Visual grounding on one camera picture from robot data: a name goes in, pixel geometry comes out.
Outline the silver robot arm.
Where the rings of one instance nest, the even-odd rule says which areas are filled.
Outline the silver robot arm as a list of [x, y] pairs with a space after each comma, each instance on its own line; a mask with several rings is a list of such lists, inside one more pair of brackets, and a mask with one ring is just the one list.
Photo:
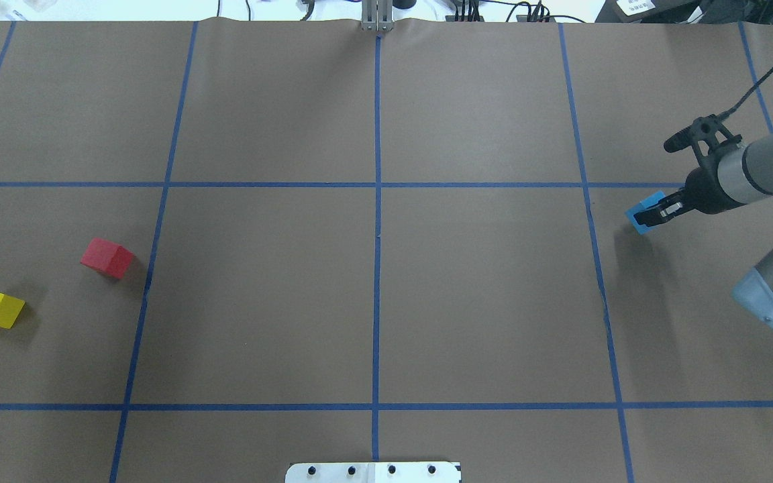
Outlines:
[[665, 143], [667, 151], [691, 149], [697, 167], [674, 192], [658, 192], [626, 215], [640, 233], [696, 213], [739, 224], [727, 258], [745, 244], [764, 250], [732, 288], [732, 297], [755, 320], [773, 329], [773, 133], [745, 142], [717, 114], [697, 118]]

